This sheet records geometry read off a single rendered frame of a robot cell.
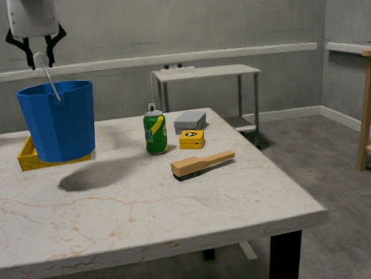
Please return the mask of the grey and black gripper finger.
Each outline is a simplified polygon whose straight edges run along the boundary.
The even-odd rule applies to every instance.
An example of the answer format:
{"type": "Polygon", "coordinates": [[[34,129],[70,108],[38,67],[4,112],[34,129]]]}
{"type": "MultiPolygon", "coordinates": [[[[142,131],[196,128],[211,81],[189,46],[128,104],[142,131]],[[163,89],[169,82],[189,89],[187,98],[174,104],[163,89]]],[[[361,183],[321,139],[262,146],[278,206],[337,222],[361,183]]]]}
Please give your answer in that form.
{"type": "Polygon", "coordinates": [[[21,43],[20,41],[13,39],[11,28],[9,28],[9,31],[8,31],[7,36],[5,38],[5,42],[6,43],[9,43],[9,44],[16,45],[22,51],[24,51],[26,53],[26,55],[27,55],[28,66],[29,67],[32,67],[32,70],[35,70],[36,69],[35,63],[34,63],[33,53],[31,52],[31,49],[29,49],[28,37],[27,38],[23,38],[23,43],[21,43]]]}
{"type": "Polygon", "coordinates": [[[55,63],[52,49],[57,44],[57,42],[66,35],[67,35],[66,31],[59,24],[59,33],[55,37],[53,37],[52,40],[51,40],[51,35],[45,36],[45,39],[46,39],[45,41],[46,41],[46,44],[47,44],[46,55],[49,58],[49,68],[52,68],[52,64],[55,63]]]}

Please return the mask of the grey flat box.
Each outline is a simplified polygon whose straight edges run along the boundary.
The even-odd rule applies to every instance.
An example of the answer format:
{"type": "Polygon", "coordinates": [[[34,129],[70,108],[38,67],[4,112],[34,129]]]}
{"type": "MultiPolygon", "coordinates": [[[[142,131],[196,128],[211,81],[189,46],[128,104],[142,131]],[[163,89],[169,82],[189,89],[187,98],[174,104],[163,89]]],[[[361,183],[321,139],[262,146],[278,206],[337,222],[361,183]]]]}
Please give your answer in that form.
{"type": "Polygon", "coordinates": [[[201,131],[206,125],[205,111],[185,111],[174,121],[176,135],[182,131],[201,131]]]}

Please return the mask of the green drink can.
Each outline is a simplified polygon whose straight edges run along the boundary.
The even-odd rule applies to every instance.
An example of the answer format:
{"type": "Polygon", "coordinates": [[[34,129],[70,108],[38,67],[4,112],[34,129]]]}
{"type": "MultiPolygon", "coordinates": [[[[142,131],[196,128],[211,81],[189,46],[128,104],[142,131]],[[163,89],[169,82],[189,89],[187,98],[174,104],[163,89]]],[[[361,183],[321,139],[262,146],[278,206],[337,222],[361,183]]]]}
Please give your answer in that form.
{"type": "Polygon", "coordinates": [[[162,111],[149,111],[143,118],[146,151],[152,155],[160,155],[168,150],[168,139],[165,116],[162,111]]]}

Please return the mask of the yellow shallow tray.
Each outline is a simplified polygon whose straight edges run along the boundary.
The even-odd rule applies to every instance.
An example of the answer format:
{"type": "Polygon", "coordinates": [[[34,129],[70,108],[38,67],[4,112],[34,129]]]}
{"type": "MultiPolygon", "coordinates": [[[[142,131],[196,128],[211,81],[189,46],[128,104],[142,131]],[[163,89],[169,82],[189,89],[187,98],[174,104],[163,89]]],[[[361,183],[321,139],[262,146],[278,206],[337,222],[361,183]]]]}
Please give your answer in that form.
{"type": "Polygon", "coordinates": [[[36,149],[34,147],[33,141],[31,136],[29,136],[22,147],[18,157],[17,157],[20,168],[22,171],[32,171],[42,168],[48,168],[53,166],[59,166],[64,164],[70,164],[70,163],[80,163],[84,161],[90,161],[91,154],[88,154],[84,157],[81,157],[79,159],[68,161],[64,163],[47,163],[44,161],[39,160],[38,155],[36,153],[36,149]],[[25,155],[25,156],[24,156],[25,155]]]}

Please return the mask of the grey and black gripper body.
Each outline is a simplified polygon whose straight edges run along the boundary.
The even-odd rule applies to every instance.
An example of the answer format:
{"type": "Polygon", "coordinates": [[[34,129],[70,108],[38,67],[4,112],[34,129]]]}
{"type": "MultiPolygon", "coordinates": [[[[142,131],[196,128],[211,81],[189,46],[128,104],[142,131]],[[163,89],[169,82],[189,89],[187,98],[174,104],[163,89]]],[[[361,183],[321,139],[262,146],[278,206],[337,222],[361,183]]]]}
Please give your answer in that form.
{"type": "Polygon", "coordinates": [[[14,37],[49,36],[59,32],[53,0],[7,0],[7,9],[14,37]]]}

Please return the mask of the wooden brush with dark bristles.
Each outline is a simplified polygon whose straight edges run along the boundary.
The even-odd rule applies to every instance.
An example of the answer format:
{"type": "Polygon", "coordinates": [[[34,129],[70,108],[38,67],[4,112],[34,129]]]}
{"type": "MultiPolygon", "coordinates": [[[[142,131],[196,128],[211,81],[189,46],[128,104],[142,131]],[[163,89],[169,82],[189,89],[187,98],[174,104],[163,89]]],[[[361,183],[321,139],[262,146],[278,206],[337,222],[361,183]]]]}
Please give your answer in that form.
{"type": "Polygon", "coordinates": [[[228,159],[235,158],[235,153],[231,150],[211,155],[205,158],[197,156],[188,157],[173,163],[170,163],[171,172],[179,182],[191,179],[201,175],[201,170],[215,163],[220,163],[228,159]]]}

